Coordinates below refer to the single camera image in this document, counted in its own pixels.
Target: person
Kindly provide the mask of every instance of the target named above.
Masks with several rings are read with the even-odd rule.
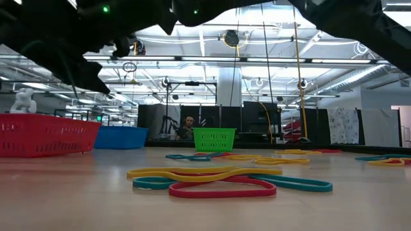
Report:
[[[177,139],[186,141],[193,140],[193,124],[194,118],[187,116],[184,120],[184,126],[177,131]]]

